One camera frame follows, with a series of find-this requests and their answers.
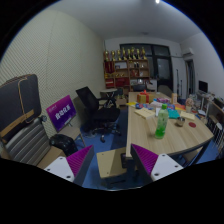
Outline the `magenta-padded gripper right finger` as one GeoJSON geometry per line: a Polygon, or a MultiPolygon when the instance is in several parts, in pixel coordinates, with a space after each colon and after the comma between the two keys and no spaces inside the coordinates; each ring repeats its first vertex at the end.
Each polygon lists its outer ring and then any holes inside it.
{"type": "Polygon", "coordinates": [[[144,185],[148,185],[182,169],[182,166],[167,154],[157,155],[136,144],[131,145],[131,155],[144,185]]]}

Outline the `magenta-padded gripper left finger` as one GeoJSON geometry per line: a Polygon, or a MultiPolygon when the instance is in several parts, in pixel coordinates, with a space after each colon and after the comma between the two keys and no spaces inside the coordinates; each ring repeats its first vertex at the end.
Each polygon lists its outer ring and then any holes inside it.
{"type": "Polygon", "coordinates": [[[68,157],[59,156],[45,171],[81,186],[94,156],[94,146],[87,146],[68,157]]]}

